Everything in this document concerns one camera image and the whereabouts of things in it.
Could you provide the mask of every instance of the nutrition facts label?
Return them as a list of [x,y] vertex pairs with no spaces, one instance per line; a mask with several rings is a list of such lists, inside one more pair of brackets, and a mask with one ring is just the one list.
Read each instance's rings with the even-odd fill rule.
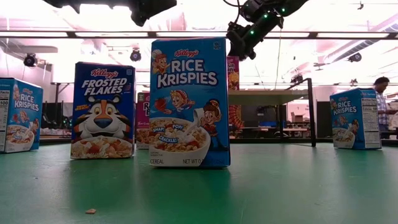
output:
[[0,90],[0,152],[6,146],[6,131],[8,121],[9,90]]
[[362,98],[362,118],[365,135],[365,147],[380,147],[377,99]]

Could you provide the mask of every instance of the green table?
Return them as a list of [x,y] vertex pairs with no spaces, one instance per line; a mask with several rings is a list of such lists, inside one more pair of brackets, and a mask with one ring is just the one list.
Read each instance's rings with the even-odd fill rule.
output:
[[154,169],[147,151],[71,161],[69,148],[0,155],[1,224],[398,222],[394,148],[235,144],[222,170]]

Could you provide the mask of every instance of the man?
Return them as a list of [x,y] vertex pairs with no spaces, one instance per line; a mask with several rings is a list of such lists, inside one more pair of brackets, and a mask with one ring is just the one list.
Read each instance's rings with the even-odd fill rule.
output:
[[388,131],[388,115],[395,114],[396,110],[388,110],[386,99],[383,96],[390,80],[386,77],[378,78],[374,81],[374,90],[377,98],[377,113],[379,114],[379,130],[380,132]]

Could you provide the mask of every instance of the tony the tiger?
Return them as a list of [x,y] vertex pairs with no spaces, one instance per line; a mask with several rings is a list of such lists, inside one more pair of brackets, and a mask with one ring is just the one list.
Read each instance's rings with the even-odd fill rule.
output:
[[76,133],[74,142],[97,136],[131,141],[128,138],[131,122],[116,108],[121,101],[119,95],[115,95],[112,100],[96,100],[90,96],[88,101],[91,103],[90,110],[78,117],[74,123],[73,130]]

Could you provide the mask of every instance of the blue cereal box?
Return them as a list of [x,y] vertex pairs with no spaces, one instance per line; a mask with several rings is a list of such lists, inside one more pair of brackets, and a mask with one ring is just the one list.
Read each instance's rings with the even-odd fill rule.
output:
[[135,69],[78,62],[75,73],[71,158],[131,157]]
[[150,71],[150,164],[230,165],[224,38],[156,40]]
[[43,89],[0,78],[0,152],[39,149]]
[[330,96],[333,145],[344,149],[380,149],[376,92],[344,91]]

